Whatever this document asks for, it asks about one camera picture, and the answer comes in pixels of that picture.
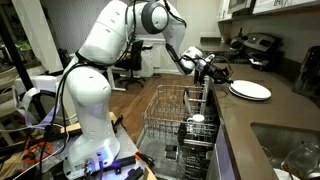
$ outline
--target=white plate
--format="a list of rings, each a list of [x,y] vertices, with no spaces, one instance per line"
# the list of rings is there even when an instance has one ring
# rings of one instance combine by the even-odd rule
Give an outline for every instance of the white plate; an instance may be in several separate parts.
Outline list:
[[[253,98],[253,97],[245,96],[245,95],[240,94],[240,93],[236,92],[235,90],[233,90],[231,86],[229,87],[229,91],[236,96],[239,96],[239,97],[242,97],[245,99],[254,100],[254,101],[263,101],[263,100],[268,99],[268,98]]]
[[[267,88],[250,81],[236,80],[231,84],[231,87],[235,92],[244,96],[259,99],[268,99],[271,97],[271,92]]]
[[[289,175],[288,172],[283,171],[281,169],[276,169],[276,168],[274,168],[273,170],[274,170],[274,172],[276,172],[279,180],[291,180],[290,175]],[[294,180],[300,180],[299,178],[297,178],[294,175],[292,175],[292,177],[293,177]]]

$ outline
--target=sink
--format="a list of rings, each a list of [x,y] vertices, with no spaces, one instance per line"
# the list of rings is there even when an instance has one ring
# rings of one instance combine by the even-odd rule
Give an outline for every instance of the sink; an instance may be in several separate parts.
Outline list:
[[[301,141],[320,145],[319,131],[260,123],[252,123],[251,128],[273,168],[281,169],[281,163],[287,154],[297,149]]]

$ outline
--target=dish rack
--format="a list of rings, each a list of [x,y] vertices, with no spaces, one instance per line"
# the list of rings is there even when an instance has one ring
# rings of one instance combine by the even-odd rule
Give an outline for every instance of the dish rack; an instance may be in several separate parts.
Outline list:
[[[171,145],[176,142],[177,158],[173,160],[183,170],[183,179],[199,179],[192,174],[206,169],[201,164],[215,143],[219,118],[215,105],[208,105],[207,95],[205,87],[161,85],[143,113],[146,136]],[[204,121],[190,121],[194,114],[202,114]]]

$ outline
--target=dishwasher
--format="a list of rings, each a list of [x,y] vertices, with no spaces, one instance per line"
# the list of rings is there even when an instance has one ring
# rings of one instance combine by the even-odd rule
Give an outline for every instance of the dishwasher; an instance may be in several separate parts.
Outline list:
[[[206,179],[220,121],[208,89],[204,85],[157,88],[143,112],[143,131],[138,149],[152,157],[157,179]],[[190,121],[201,114],[204,121]]]

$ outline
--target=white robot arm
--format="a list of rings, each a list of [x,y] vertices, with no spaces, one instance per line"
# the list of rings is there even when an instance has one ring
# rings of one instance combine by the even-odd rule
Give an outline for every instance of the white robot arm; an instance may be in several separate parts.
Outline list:
[[[162,33],[178,70],[190,74],[203,55],[196,47],[190,47],[182,57],[178,56],[185,26],[176,9],[166,0],[134,3],[129,7],[113,0],[103,9],[64,72],[82,129],[82,135],[71,145],[64,161],[68,179],[110,166],[121,148],[109,116],[111,88],[99,67],[116,63],[134,30],[136,34]]]

